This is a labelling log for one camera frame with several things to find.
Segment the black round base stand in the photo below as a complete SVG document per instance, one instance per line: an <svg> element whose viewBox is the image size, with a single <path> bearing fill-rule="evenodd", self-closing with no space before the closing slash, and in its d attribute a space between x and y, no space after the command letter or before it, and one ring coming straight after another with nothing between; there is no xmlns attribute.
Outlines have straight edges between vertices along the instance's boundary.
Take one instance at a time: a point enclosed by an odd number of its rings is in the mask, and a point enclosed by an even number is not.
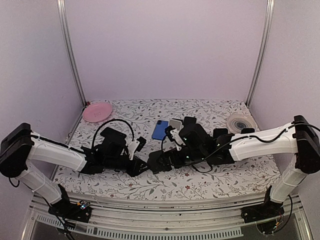
<svg viewBox="0 0 320 240"><path fill-rule="evenodd" d="M154 175L172 170L169 159L161 150L153 151L148 155L147 166Z"/></svg>

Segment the black phone front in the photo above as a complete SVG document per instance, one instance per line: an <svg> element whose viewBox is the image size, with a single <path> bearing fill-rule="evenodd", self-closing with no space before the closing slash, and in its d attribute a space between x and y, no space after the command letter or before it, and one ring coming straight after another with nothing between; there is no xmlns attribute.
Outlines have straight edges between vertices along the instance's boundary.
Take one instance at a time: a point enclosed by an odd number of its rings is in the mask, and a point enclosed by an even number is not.
<svg viewBox="0 0 320 240"><path fill-rule="evenodd" d="M228 129L227 128L215 128L213 130L213 133L212 133L212 137L214 139L220 137L220 136L223 136L223 135L227 135L228 134Z"/></svg>

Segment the white grey phone stand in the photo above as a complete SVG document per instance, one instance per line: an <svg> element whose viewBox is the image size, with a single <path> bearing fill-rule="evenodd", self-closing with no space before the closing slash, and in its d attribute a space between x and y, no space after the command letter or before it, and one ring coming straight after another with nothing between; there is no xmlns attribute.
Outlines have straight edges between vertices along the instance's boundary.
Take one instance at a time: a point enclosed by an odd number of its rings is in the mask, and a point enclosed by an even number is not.
<svg viewBox="0 0 320 240"><path fill-rule="evenodd" d="M168 121L168 126L171 126L172 128L180 131L184 127L183 120L178 118L172 118Z"/></svg>

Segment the black phone blue case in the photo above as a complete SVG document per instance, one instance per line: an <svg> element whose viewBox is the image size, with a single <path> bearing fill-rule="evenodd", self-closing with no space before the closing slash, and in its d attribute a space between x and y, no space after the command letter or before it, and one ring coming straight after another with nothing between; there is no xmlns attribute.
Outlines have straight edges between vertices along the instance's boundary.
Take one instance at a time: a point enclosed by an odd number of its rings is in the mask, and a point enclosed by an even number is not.
<svg viewBox="0 0 320 240"><path fill-rule="evenodd" d="M241 130L241 134L251 134L251 133L254 133L254 132L255 132L254 128L243 128Z"/></svg>

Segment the black phone teal edge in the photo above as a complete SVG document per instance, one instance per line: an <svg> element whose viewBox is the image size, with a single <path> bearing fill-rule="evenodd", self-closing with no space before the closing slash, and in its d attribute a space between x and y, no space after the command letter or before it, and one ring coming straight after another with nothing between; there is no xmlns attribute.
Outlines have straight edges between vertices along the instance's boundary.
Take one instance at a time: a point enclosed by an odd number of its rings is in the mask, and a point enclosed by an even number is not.
<svg viewBox="0 0 320 240"><path fill-rule="evenodd" d="M190 124L196 124L196 123L197 123L197 118L191 117L191 116L185 116L182 122L184 126L190 125Z"/></svg>

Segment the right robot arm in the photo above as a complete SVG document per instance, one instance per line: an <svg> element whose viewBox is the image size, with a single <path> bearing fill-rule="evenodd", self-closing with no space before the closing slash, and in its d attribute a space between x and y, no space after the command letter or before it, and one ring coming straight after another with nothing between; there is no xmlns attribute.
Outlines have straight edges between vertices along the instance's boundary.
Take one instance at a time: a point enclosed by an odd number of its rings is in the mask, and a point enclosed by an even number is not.
<svg viewBox="0 0 320 240"><path fill-rule="evenodd" d="M245 128L240 133L229 133L226 128L215 128L209 135L194 123L180 130L171 129L169 136L184 165L228 165L262 156L291 155L291 162L269 187L258 208L262 218L269 218L308 175L320 170L319 133L319 127L296 115L289 123L261 131Z"/></svg>

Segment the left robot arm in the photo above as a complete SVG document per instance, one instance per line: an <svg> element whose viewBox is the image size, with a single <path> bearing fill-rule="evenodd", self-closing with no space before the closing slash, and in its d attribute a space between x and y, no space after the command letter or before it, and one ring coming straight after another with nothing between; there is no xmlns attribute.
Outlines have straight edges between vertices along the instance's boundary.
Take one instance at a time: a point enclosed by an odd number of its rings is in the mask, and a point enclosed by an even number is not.
<svg viewBox="0 0 320 240"><path fill-rule="evenodd" d="M67 200L64 188L51 182L33 165L33 161L63 166L86 175L111 169L136 177L148 170L148 165L135 156L146 144L145 138L133 138L127 143L126 134L106 124L102 124L95 135L102 136L102 143L93 142L90 148L77 149L40 136L31 130L30 124L22 123L1 142L0 172L41 195L63 217L70 217L75 211L74 205Z"/></svg>

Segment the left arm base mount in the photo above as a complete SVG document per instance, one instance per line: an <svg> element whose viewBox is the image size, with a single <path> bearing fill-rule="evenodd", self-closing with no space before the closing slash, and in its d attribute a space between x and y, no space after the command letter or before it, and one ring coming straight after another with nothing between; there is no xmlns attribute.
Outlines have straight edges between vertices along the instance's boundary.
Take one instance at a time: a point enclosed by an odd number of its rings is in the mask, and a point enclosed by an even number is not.
<svg viewBox="0 0 320 240"><path fill-rule="evenodd" d="M83 200L71 203L65 188L60 184L57 186L61 191L61 199L57 203L49 204L48 213L63 219L88 223L92 214L90 203Z"/></svg>

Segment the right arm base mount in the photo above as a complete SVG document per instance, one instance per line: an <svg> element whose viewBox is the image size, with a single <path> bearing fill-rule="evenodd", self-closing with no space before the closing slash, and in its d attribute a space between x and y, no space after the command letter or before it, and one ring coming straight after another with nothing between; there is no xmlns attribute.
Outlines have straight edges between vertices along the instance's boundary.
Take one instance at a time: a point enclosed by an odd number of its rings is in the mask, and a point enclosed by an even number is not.
<svg viewBox="0 0 320 240"><path fill-rule="evenodd" d="M243 207L241 217L245 223L257 223L257 230L263 235L276 232L284 214L283 203L267 201L261 204Z"/></svg>

